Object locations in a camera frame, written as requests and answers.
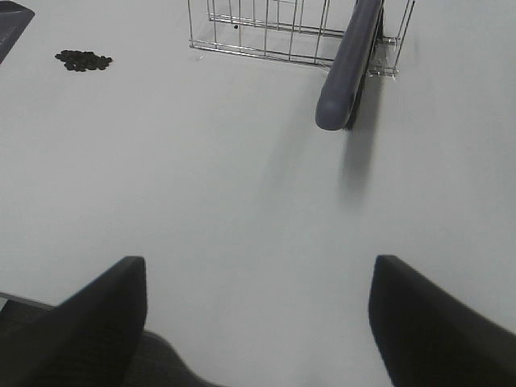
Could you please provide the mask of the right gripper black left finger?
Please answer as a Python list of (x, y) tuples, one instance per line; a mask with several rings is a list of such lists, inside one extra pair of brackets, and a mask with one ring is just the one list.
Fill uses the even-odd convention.
[(126, 256), (1, 337), (3, 386), (120, 386), (146, 321), (146, 264)]

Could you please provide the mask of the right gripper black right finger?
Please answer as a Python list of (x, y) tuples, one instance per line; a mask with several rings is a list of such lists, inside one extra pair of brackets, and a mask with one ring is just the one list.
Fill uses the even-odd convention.
[(394, 386), (513, 386), (515, 335), (397, 256), (376, 258), (368, 320)]

